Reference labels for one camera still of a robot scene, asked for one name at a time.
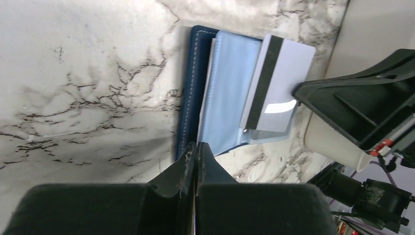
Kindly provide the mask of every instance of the light blue card pocket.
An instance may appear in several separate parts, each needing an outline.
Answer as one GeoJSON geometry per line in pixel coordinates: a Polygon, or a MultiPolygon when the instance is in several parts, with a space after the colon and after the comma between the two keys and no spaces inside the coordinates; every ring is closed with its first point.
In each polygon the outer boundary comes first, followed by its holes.
{"type": "Polygon", "coordinates": [[[285,132],[244,131],[239,127],[261,43],[260,39],[226,31],[216,35],[198,134],[198,141],[209,143],[215,156],[244,144],[289,138],[296,112],[285,132]]]}

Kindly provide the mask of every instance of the white marble countertop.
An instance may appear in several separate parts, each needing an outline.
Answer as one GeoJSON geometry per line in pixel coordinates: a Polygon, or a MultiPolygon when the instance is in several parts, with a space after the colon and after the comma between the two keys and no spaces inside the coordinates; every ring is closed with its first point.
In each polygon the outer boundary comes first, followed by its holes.
{"type": "MultiPolygon", "coordinates": [[[[172,163],[188,26],[316,47],[323,78],[347,0],[0,1],[0,231],[32,186],[146,182],[172,163]]],[[[329,161],[287,141],[217,157],[240,182],[305,182],[329,161]]]]}

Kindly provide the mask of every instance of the blue wallet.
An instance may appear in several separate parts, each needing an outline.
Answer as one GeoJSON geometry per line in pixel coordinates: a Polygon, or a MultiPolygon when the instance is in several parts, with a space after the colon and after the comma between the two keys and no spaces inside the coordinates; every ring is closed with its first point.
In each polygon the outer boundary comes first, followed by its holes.
{"type": "Polygon", "coordinates": [[[192,28],[190,37],[176,156],[180,156],[190,142],[209,143],[217,156],[245,144],[288,139],[293,118],[285,132],[240,128],[262,40],[199,25],[192,28]],[[206,84],[213,38],[214,53],[206,84]]]}

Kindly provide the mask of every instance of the black stripe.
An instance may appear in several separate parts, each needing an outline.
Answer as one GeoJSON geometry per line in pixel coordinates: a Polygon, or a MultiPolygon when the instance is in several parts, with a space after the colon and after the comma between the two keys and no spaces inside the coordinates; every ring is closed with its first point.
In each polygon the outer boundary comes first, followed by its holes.
{"type": "Polygon", "coordinates": [[[268,45],[267,54],[265,55],[264,65],[262,67],[261,75],[259,76],[258,86],[256,87],[254,99],[252,101],[251,110],[249,112],[246,128],[255,130],[258,126],[259,117],[261,116],[262,106],[264,105],[267,96],[268,88],[271,83],[272,74],[274,73],[275,65],[279,51],[281,50],[283,38],[272,36],[270,44],[268,45]]]}

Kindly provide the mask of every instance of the marble surface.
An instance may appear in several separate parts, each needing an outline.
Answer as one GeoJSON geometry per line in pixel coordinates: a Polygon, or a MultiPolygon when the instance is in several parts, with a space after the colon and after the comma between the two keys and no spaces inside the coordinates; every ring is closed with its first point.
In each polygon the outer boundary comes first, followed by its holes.
{"type": "MultiPolygon", "coordinates": [[[[30,187],[146,182],[173,161],[189,26],[316,47],[323,78],[347,0],[0,0],[0,230],[30,187]]],[[[330,161],[287,141],[217,157],[240,182],[305,182],[330,161]]]]}

